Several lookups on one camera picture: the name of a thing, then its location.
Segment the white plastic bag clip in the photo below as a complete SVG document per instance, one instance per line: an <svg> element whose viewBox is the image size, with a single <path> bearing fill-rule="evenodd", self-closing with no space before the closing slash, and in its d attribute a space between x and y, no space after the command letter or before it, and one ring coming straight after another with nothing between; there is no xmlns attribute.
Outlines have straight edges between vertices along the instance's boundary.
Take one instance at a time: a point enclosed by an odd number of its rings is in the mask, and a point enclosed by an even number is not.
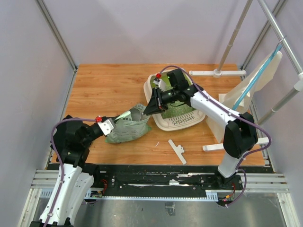
<svg viewBox="0 0 303 227"><path fill-rule="evenodd" d="M168 140L168 143L170 144L170 146L172 147L172 149L174 150L174 152L176 153L176 155L180 159L181 163L183 165L185 165L187 163L187 161L183 157L183 154L185 152L184 148L181 145L176 146L176 144L173 142L173 140Z"/></svg>

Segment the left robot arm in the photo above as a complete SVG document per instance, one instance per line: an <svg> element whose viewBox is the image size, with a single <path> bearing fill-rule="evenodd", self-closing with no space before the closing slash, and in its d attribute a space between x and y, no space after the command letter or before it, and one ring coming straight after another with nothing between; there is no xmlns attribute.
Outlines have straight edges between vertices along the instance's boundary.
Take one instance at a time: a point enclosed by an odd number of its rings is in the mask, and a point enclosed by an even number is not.
<svg viewBox="0 0 303 227"><path fill-rule="evenodd" d="M32 227L72 227L90 187L101 183L100 168L87 163L93 141L107 136L115 128L113 119L73 118L58 122L51 132L51 148L60 163L58 177L46 208Z"/></svg>

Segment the metal litter scoop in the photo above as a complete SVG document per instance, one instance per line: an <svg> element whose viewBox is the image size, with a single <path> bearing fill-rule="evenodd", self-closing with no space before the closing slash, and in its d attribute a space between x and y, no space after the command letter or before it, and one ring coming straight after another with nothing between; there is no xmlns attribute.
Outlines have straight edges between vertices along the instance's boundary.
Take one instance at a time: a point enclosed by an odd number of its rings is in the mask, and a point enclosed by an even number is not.
<svg viewBox="0 0 303 227"><path fill-rule="evenodd" d="M131 108L129 111L132 121L143 121L147 119L147 116L144 115L140 109Z"/></svg>

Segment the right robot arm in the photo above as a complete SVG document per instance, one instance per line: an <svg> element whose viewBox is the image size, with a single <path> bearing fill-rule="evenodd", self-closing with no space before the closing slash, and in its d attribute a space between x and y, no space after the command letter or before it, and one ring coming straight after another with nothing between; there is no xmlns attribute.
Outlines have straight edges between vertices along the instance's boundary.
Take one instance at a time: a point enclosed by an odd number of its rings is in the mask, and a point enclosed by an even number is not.
<svg viewBox="0 0 303 227"><path fill-rule="evenodd" d="M203 112L224 128L223 148L224 158L218 166L219 174L214 183L219 189L226 189L232 183L243 155L250 151L258 141L256 125L253 116L232 110L213 97L191 79L185 76L185 71L179 67L167 72L171 89L161 90L159 82L162 73L156 75L156 87L152 89L151 98L144 110L144 115L155 115L165 112L168 105L176 101Z"/></svg>

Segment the green cat litter bag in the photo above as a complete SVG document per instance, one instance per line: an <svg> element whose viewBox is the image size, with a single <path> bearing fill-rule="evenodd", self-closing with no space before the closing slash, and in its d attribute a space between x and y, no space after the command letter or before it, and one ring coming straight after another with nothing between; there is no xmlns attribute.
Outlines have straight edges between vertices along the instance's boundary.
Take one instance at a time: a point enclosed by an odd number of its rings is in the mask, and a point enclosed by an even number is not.
<svg viewBox="0 0 303 227"><path fill-rule="evenodd" d="M137 104L132 108L137 108L144 112L146 106ZM147 119L143 121L132 121L130 111L124 112L118 116L117 120L114 120L116 128L106 137L106 142L117 144L139 139L152 129L147 124L149 118L147 116Z"/></svg>

